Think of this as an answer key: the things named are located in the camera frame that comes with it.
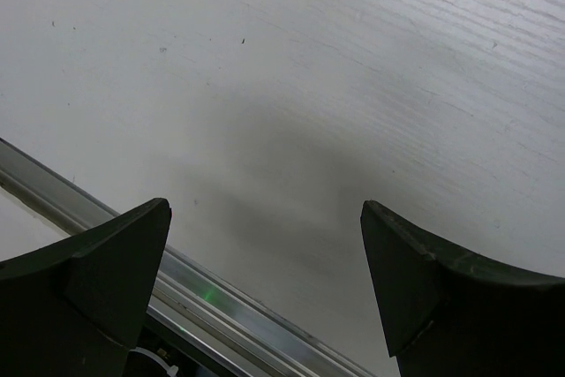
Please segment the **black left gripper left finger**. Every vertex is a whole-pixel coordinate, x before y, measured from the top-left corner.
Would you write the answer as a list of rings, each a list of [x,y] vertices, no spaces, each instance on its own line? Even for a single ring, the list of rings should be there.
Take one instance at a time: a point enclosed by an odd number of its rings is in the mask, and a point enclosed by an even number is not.
[[[119,376],[144,326],[171,222],[155,198],[1,264],[3,376]]]

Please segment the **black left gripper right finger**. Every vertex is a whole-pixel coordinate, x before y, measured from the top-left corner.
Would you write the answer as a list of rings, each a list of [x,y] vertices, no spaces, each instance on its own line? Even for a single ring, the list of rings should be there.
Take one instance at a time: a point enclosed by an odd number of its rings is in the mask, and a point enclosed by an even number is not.
[[[563,375],[562,278],[487,258],[374,200],[360,223],[388,354],[401,375]]]

